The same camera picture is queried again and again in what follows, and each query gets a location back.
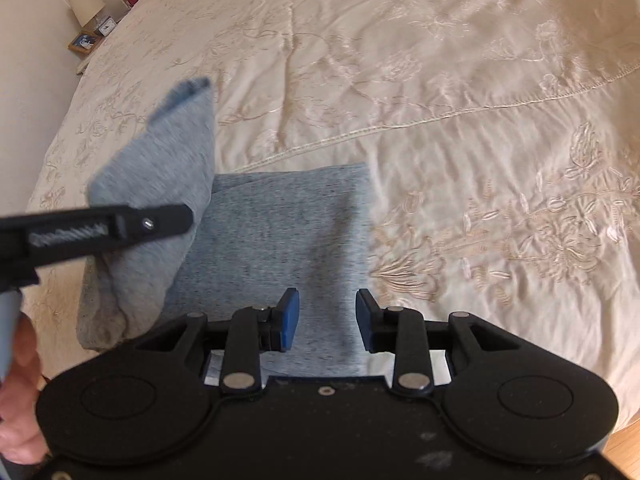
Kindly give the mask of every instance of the lampshade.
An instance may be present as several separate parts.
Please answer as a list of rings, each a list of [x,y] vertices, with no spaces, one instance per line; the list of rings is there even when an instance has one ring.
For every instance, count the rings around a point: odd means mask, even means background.
[[[71,9],[83,27],[104,9],[104,5],[102,0],[71,0]]]

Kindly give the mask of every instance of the clock face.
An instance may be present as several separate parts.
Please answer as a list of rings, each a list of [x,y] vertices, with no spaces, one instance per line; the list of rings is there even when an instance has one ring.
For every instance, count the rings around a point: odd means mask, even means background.
[[[103,36],[107,36],[114,28],[116,28],[116,22],[113,18],[107,18],[100,24],[98,30]]]

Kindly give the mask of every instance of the human hand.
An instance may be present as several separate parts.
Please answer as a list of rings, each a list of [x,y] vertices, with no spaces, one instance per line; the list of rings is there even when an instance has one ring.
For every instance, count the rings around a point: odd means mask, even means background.
[[[41,374],[36,332],[29,318],[20,314],[14,335],[14,362],[0,386],[0,453],[17,464],[36,464],[47,452],[35,414]]]

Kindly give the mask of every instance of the alarm clock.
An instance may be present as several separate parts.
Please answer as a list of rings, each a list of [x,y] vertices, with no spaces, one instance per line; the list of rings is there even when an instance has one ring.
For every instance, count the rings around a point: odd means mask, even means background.
[[[108,36],[114,28],[116,28],[115,20],[111,16],[107,16],[98,25],[98,32],[103,36]]]

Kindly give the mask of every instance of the wooden floor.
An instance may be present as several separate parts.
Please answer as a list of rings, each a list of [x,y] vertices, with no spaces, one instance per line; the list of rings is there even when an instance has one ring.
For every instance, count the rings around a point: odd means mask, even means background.
[[[640,421],[611,435],[604,454],[629,478],[640,480]]]

